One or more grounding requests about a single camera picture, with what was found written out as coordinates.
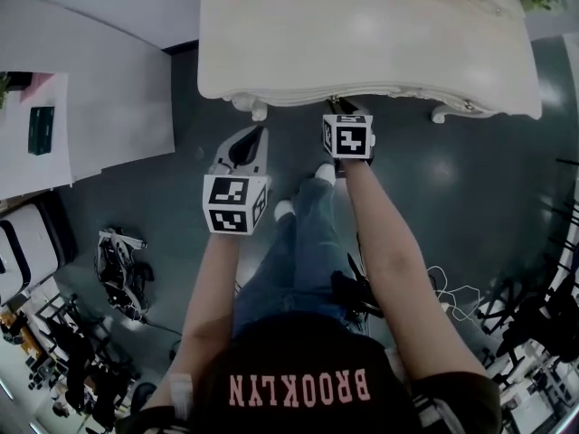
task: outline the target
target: black t-shirt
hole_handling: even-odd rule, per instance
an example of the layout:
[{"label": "black t-shirt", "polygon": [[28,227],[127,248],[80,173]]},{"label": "black t-shirt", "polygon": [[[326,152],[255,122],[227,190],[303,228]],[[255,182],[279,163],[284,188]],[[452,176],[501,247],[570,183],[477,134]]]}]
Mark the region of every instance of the black t-shirt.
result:
[{"label": "black t-shirt", "polygon": [[473,373],[413,383],[396,378],[384,348],[338,321],[288,313],[248,326],[195,388],[189,420],[172,407],[141,411],[118,434],[176,430],[499,432],[498,387]]}]

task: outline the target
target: blue jeans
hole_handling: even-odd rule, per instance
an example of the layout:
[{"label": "blue jeans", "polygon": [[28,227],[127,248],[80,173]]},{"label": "blue jeans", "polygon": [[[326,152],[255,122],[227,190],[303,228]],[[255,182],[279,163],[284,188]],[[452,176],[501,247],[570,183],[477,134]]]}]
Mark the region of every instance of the blue jeans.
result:
[{"label": "blue jeans", "polygon": [[299,188],[296,215],[278,221],[277,238],[253,278],[235,299],[233,336],[250,323],[283,312],[314,312],[346,325],[346,309],[332,302],[331,276],[350,278],[347,254],[334,230],[334,188],[311,178]]}]

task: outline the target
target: white cable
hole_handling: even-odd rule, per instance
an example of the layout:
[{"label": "white cable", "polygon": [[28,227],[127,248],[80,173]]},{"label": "white cable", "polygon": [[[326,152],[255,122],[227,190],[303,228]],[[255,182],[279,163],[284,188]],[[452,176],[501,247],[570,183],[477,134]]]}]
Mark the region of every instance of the white cable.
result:
[{"label": "white cable", "polygon": [[426,273],[428,273],[432,269],[438,269],[441,271],[442,276],[444,277],[444,287],[442,287],[442,291],[444,291],[449,286],[449,279],[446,278],[446,273],[444,273],[444,270],[442,269],[442,267],[439,267],[438,265],[433,265],[432,267],[427,268]]},{"label": "white cable", "polygon": [[[469,286],[469,285],[465,285],[465,286],[462,286],[462,287],[460,287],[460,288],[456,288],[456,289],[452,289],[452,290],[450,290],[450,291],[447,291],[446,288],[449,286],[449,280],[448,280],[448,278],[446,277],[446,273],[444,272],[444,270],[442,269],[442,267],[439,267],[438,265],[433,265],[432,267],[429,267],[429,268],[426,270],[426,272],[428,273],[428,272],[429,272],[430,270],[432,270],[432,269],[438,269],[438,270],[440,270],[441,273],[442,273],[442,276],[444,277],[444,287],[443,287],[442,289],[436,290],[435,292],[438,293],[438,299],[440,299],[443,294],[446,294],[446,295],[452,297],[452,301],[454,302],[454,304],[448,304],[448,306],[449,306],[450,308],[452,308],[452,317],[453,317],[456,321],[458,321],[458,322],[463,322],[463,321],[465,321],[465,320],[469,320],[469,321],[470,321],[473,325],[475,325],[480,331],[483,331],[482,328],[479,326],[479,324],[478,324],[477,322],[475,322],[472,318],[470,318],[470,316],[472,316],[472,314],[474,314],[474,313],[477,311],[477,309],[479,308],[479,306],[480,306],[480,302],[481,302],[480,289],[474,288],[474,287]],[[453,294],[453,293],[462,291],[463,289],[472,289],[473,291],[476,291],[476,293],[477,293],[477,305],[476,305],[468,314],[466,314],[461,308],[459,308],[459,307],[457,306],[456,296],[454,296],[454,294]],[[459,312],[462,314],[462,317],[456,316],[456,312],[457,312],[457,311],[459,311]],[[492,335],[487,335],[487,336],[490,337],[491,339],[493,339],[494,341],[496,341],[496,342],[498,342],[498,343],[501,343],[501,341],[498,340],[495,336],[492,336]]]}]

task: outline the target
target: dark gray floor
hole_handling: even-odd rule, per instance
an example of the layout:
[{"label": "dark gray floor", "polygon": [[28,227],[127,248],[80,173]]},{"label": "dark gray floor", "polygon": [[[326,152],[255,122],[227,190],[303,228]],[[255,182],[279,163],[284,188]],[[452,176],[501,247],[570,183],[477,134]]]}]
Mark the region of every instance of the dark gray floor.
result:
[{"label": "dark gray floor", "polygon": [[[548,205],[560,204],[574,184],[575,169],[556,157],[577,156],[577,106],[561,38],[534,43],[542,86],[550,95],[541,120],[507,117],[429,120],[434,102],[363,97],[375,115],[374,170],[418,239],[427,265],[442,266],[450,286],[469,284],[483,293],[497,278],[516,273],[541,258],[547,234],[565,230]],[[203,175],[218,145],[251,124],[221,100],[203,99],[196,88],[196,52],[173,60],[176,153],[121,165],[63,188],[79,244],[79,257],[57,274],[89,306],[113,317],[113,337],[155,379],[168,366],[176,337],[144,326],[129,330],[113,311],[93,273],[98,230],[115,225],[141,234],[149,248],[139,256],[153,267],[147,285],[149,318],[179,329],[207,240],[201,210]],[[274,235],[272,211],[282,197],[312,173],[321,155],[324,105],[271,108],[271,204],[256,234],[243,243],[240,281],[257,268]],[[356,250],[354,221],[343,185],[337,186],[337,229],[345,246]],[[459,301],[471,304],[464,293]],[[479,331],[462,325],[476,346]],[[387,340],[374,323],[373,332]]]}]

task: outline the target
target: black chair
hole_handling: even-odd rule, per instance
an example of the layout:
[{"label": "black chair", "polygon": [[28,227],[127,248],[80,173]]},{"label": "black chair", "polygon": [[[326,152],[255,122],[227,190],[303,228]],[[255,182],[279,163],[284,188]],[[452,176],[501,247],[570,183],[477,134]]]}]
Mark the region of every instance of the black chair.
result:
[{"label": "black chair", "polygon": [[484,358],[481,362],[482,366],[485,367],[485,370],[488,370],[492,366],[492,364],[497,360],[497,358],[487,347],[484,347],[482,349],[482,353],[484,354]]},{"label": "black chair", "polygon": [[97,402],[92,410],[92,418],[104,429],[113,430],[115,424],[115,399],[119,397],[119,403],[125,398],[131,382],[129,373],[107,372],[102,368],[95,369],[91,374],[95,382],[95,395]]},{"label": "black chair", "polygon": [[[503,334],[503,343],[497,350],[497,357],[514,353],[514,349],[529,339],[534,339],[562,362],[572,362],[579,358],[579,306],[572,296],[574,274],[569,274],[550,300],[544,297],[525,299],[508,324]],[[545,308],[550,317],[541,311]]]},{"label": "black chair", "polygon": [[[567,219],[567,221],[572,223],[573,225],[576,225],[579,227],[579,219],[578,218],[576,218],[576,217],[569,218],[569,219]],[[564,267],[568,271],[570,271],[570,270],[577,271],[577,268],[579,267],[579,257],[576,256],[577,251],[579,251],[577,249],[578,245],[573,244],[571,241],[568,241],[568,240],[559,240],[558,238],[555,238],[554,236],[549,236],[549,241],[551,241],[556,246],[559,246],[560,248],[563,248],[564,250],[570,250],[573,253],[574,261],[572,262],[571,268],[565,267],[561,264],[559,264],[559,266]]]},{"label": "black chair", "polygon": [[563,220],[572,223],[575,227],[579,227],[579,217],[577,217],[574,214],[575,212],[579,212],[579,210],[576,207],[576,202],[574,202],[573,204],[564,203],[564,205],[567,209],[570,210],[570,212],[563,211],[562,209],[557,209],[556,207],[552,207],[551,212],[560,215]]},{"label": "black chair", "polygon": [[[53,305],[53,303],[58,298],[62,298],[64,301],[64,304],[60,307]],[[51,314],[49,316],[43,315],[44,310],[48,309],[49,307],[52,309]],[[126,355],[125,352],[121,353],[118,347],[112,343],[109,330],[103,325],[104,318],[101,316],[90,316],[88,310],[85,310],[84,308],[81,312],[81,304],[79,304],[79,298],[76,294],[73,294],[71,297],[67,298],[61,296],[59,293],[47,304],[45,304],[38,312],[36,312],[36,316],[41,318],[49,327],[50,323],[54,322],[68,326],[69,323],[66,319],[66,316],[71,318],[74,324],[78,327],[78,332],[90,340],[94,349],[94,354],[105,365],[114,368],[115,371],[133,368],[132,358]],[[53,336],[51,335],[45,335],[45,337],[53,339]],[[138,379],[140,375],[135,372],[134,377],[135,379]]]},{"label": "black chair", "polygon": [[[505,324],[505,321],[517,312],[521,302],[527,296],[527,290],[524,284],[521,284],[520,291],[517,293],[515,293],[515,285],[514,279],[505,279],[502,288],[500,288],[498,293],[490,300],[487,310],[492,310],[497,302],[503,303],[504,307],[498,312],[484,314],[482,311],[477,310],[477,318],[481,320],[480,328],[486,335],[492,335],[501,328]],[[498,321],[492,328],[488,328],[485,326],[485,322],[491,318],[498,318]]]},{"label": "black chair", "polygon": [[155,384],[151,382],[142,382],[133,393],[133,400],[130,403],[130,414],[138,413],[157,390]]},{"label": "black chair", "polygon": [[94,359],[95,353],[89,338],[74,333],[72,329],[53,319],[46,320],[51,337],[56,344],[69,355],[67,362],[66,401],[76,410],[84,409],[84,380],[88,375],[87,367]]}]

